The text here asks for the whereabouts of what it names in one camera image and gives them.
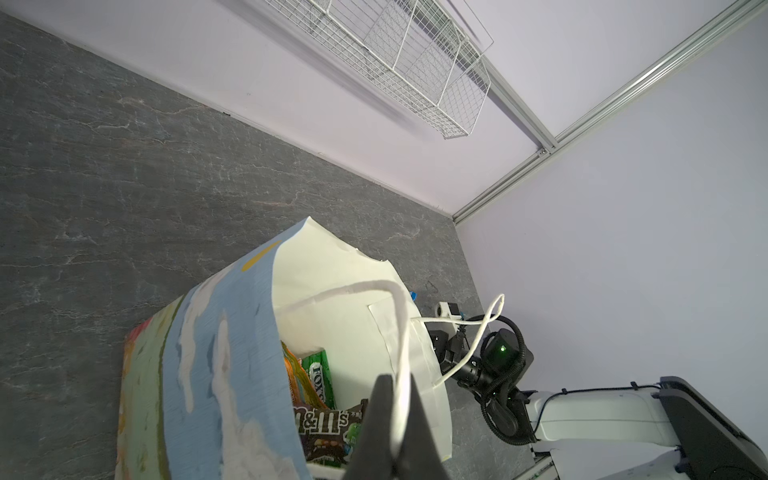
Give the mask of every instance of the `black cable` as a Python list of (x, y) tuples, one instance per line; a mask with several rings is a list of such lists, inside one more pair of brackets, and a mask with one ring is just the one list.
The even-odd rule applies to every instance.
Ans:
[[(482, 319), (483, 319), (483, 315), (478, 315), (478, 316), (473, 316), (471, 319), (469, 319), (469, 321), (477, 322)], [(516, 377), (520, 375), (520, 372), (525, 367), (525, 340), (523, 339), (522, 332), (520, 331), (518, 326), (515, 325), (514, 322), (512, 322), (510, 319), (508, 319), (505, 316), (499, 315), (497, 317), (497, 320), (501, 320), (509, 328), (512, 329), (512, 332), (515, 334), (515, 337), (517, 338), (518, 348), (520, 350), (520, 353), (518, 357), (515, 359), (514, 363), (512, 363), (512, 365), (510, 366), (509, 370), (506, 373), (499, 376), (496, 380), (491, 382), (491, 385), (489, 385), (488, 388), (480, 395), (480, 399), (478, 399), (478, 401), (480, 402), (480, 412), (482, 413), (482, 417), (485, 420), (485, 423), (488, 425), (488, 428), (491, 429), (491, 432), (493, 432), (493, 434), (499, 437), (503, 442), (506, 442), (510, 445), (527, 445), (528, 443), (531, 443), (530, 438), (516, 439), (511, 435), (505, 434), (496, 426), (496, 424), (491, 419), (490, 414), (488, 413), (488, 404), (490, 401), (493, 400), (493, 394), (496, 391), (496, 389), (498, 389), (500, 386), (503, 386), (502, 391), (509, 392), (511, 381), (513, 379), (516, 379)]]
[(482, 344), (480, 345), (480, 358), (483, 358), (483, 355), (485, 354), (485, 347), (488, 345), (488, 342), (491, 341), (493, 337), (498, 335), (498, 332), (490, 332), (488, 335), (485, 336), (485, 338), (482, 340)]
[(569, 393), (586, 393), (586, 392), (616, 392), (619, 390), (639, 390), (639, 389), (661, 389), (658, 385), (632, 385), (632, 386), (614, 386), (614, 387), (605, 387), (602, 389), (581, 389), (581, 390), (566, 390), (563, 389), (562, 392), (555, 393), (554, 395), (550, 395), (547, 397), (547, 399), (544, 401), (544, 405), (541, 406), (541, 410), (538, 413), (538, 419), (536, 420), (536, 426), (533, 429), (533, 434), (536, 435), (536, 430), (538, 430), (539, 425), (541, 425), (541, 417), (544, 415), (544, 408), (547, 406), (550, 400), (552, 400), (555, 397), (559, 397), (561, 395), (567, 395)]

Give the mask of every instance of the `white wire shelf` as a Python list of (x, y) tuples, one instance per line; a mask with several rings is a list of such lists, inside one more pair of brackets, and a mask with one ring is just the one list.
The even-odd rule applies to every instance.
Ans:
[(435, 0), (264, 0), (443, 137), (475, 127), (482, 54)]

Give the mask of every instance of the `white bag handle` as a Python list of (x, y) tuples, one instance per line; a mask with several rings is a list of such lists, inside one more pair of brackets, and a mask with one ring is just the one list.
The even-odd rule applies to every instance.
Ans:
[(406, 425), (408, 425), (408, 414), (411, 406), (411, 363), (408, 356), (408, 301), (410, 295), (402, 286), (391, 280), (370, 280), (366, 282), (353, 283), (351, 285), (339, 286), (324, 292), (312, 295), (304, 300), (291, 303), (276, 310), (275, 314), (293, 312), (302, 307), (322, 302), (333, 296), (349, 295), (351, 293), (368, 292), (370, 290), (381, 290), (392, 294), (395, 301), (395, 318), (397, 319), (397, 371), (395, 372), (395, 398), (392, 405), (392, 418), (390, 424), (391, 436), (389, 439), (389, 449), (392, 457), (397, 458), (402, 447), (402, 439), (406, 435)]
[[(411, 300), (409, 293), (402, 288), (402, 286), (391, 280), (369, 280), (366, 282), (352, 283), (347, 286), (338, 286), (330, 290), (312, 295), (304, 300), (291, 303), (280, 307), (275, 311), (277, 315), (284, 313), (290, 313), (294, 310), (298, 310), (314, 303), (322, 302), (331, 297), (338, 295), (349, 295), (351, 293), (368, 292), (370, 290), (380, 290), (389, 292), (392, 294), (392, 299), (395, 302), (395, 318), (397, 319), (398, 330), (398, 342), (397, 342), (397, 371), (395, 372), (395, 398), (392, 405), (392, 418), (390, 423), (390, 439), (389, 449), (392, 452), (393, 458), (398, 458), (400, 448), (402, 447), (402, 439), (406, 436), (406, 426), (408, 425), (408, 415), (410, 413), (411, 406), (411, 362), (408, 355), (408, 301)], [(498, 311), (492, 316), (494, 307), (498, 304)], [(480, 339), (485, 327), (496, 320), (499, 315), (502, 314), (502, 308), (504, 308), (504, 295), (499, 295), (496, 300), (491, 303), (488, 309), (485, 311), (483, 320), (479, 323), (475, 339), (472, 341), (472, 347), (464, 358), (457, 363), (452, 369), (445, 373), (440, 379), (438, 379), (433, 387), (440, 386), (445, 380), (450, 378), (451, 375), (461, 369), (470, 359), (474, 351), (477, 349)], [(433, 319), (433, 318), (420, 318), (423, 322), (449, 322), (459, 324), (475, 325), (476, 322), (466, 322), (463, 320), (447, 320), (447, 319)]]

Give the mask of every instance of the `white wall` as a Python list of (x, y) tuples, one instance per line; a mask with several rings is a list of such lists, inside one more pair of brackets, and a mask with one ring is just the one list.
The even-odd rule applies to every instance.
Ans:
[[(535, 152), (492, 102), (470, 137), (450, 141), (393, 101), (372, 108), (221, 5), (248, 2), (263, 4), (0, 0), (0, 8), (448, 214)], [(729, 2), (468, 0), (495, 40), (488, 56), (556, 134)]]
[(215, 0), (0, 0), (0, 8), (449, 214), (536, 150), (490, 101), (469, 137), (443, 140), (390, 101), (403, 115), (393, 120)]
[(466, 1), (495, 41), (488, 58), (555, 135), (733, 3)]
[[(767, 51), (765, 11), (458, 227), (535, 354), (524, 387), (682, 376), (768, 451)], [(648, 455), (564, 448), (564, 480)]]

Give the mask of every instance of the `shopping bag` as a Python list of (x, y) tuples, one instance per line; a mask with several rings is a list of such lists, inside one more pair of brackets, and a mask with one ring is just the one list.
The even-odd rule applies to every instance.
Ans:
[[(376, 377), (397, 367), (391, 294), (290, 308), (365, 280), (402, 285), (389, 262), (307, 218), (142, 323), (124, 348), (115, 478), (340, 478), (304, 460), (280, 341), (298, 356), (326, 350), (337, 408), (368, 398)], [(419, 316), (412, 302), (408, 310)], [(411, 322), (409, 338), (419, 395), (448, 458), (448, 398), (432, 386), (440, 372), (429, 335)]]

